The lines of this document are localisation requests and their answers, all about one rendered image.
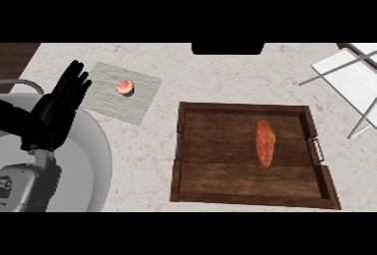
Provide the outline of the dark brown wooden panel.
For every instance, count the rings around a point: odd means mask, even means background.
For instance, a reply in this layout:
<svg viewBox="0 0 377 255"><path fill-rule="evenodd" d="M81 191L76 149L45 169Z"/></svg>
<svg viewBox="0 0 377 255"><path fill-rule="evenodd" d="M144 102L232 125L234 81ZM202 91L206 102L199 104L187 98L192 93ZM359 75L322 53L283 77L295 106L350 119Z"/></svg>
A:
<svg viewBox="0 0 377 255"><path fill-rule="evenodd" d="M0 43L0 80L20 77L38 47L38 43Z"/></svg>

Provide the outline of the pink frosted cupcake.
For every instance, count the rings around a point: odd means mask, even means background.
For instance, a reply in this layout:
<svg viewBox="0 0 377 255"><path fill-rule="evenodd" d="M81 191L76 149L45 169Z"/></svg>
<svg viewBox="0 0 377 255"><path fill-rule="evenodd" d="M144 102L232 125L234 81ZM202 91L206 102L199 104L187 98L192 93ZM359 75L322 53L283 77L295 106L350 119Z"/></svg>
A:
<svg viewBox="0 0 377 255"><path fill-rule="evenodd" d="M134 84L131 80L119 80L116 84L116 92L122 96L129 96L134 92Z"/></svg>

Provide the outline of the large grey round pot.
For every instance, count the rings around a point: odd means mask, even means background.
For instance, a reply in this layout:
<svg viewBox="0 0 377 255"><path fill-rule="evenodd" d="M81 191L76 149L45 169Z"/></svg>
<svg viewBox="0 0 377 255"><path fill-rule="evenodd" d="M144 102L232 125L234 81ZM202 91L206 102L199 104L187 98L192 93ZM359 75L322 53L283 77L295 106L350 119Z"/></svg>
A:
<svg viewBox="0 0 377 255"><path fill-rule="evenodd" d="M30 111L42 94L41 88L35 90L38 95L4 94L0 99ZM7 164L32 161L32 156L22 152L19 145L19 137L0 130L0 168ZM47 211L100 211L110 185L110 147L95 120L81 109L76 110L67 139L56 154L61 176Z"/></svg>

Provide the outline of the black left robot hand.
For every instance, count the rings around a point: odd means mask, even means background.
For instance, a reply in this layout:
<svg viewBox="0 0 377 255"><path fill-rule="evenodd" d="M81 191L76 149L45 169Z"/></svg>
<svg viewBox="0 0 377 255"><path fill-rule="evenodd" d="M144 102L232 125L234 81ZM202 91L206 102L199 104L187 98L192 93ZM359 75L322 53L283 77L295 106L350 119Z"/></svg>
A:
<svg viewBox="0 0 377 255"><path fill-rule="evenodd" d="M0 100L0 130L20 137L20 149L53 151L64 143L76 109L91 80L76 60L69 64L54 89L26 112Z"/></svg>

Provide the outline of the pale grey square placemat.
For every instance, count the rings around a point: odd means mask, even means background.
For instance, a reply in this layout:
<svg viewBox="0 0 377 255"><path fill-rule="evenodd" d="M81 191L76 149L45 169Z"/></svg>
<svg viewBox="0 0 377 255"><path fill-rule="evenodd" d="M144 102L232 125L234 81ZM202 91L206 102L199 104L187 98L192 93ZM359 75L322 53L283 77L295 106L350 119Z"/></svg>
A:
<svg viewBox="0 0 377 255"><path fill-rule="evenodd" d="M124 122L141 122L162 80L101 62L94 64L81 107Z"/></svg>

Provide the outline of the dark brown wooden tray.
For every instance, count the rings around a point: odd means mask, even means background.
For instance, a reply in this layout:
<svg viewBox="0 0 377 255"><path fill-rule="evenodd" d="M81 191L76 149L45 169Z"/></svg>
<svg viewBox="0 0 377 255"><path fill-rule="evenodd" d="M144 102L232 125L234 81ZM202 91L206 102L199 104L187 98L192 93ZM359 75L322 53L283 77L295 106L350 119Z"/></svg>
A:
<svg viewBox="0 0 377 255"><path fill-rule="evenodd" d="M255 153L255 123L274 134L271 163ZM180 103L171 201L336 209L307 106Z"/></svg>

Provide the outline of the white tiered shelf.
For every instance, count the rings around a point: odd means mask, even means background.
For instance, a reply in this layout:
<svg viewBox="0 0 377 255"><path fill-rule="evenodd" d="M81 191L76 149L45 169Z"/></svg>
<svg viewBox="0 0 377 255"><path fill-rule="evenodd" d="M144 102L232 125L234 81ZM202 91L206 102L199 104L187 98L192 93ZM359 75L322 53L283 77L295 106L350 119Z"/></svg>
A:
<svg viewBox="0 0 377 255"><path fill-rule="evenodd" d="M316 76L300 85L322 79L360 115L347 136L353 138L377 129L377 43L347 43L310 67Z"/></svg>

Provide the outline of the black appliance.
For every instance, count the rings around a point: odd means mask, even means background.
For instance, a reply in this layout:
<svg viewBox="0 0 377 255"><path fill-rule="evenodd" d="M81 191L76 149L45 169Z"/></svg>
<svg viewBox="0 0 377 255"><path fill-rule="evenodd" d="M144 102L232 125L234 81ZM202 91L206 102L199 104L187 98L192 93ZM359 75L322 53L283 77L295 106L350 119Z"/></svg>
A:
<svg viewBox="0 0 377 255"><path fill-rule="evenodd" d="M195 55L258 55L263 43L251 44L215 44L192 43L190 51Z"/></svg>

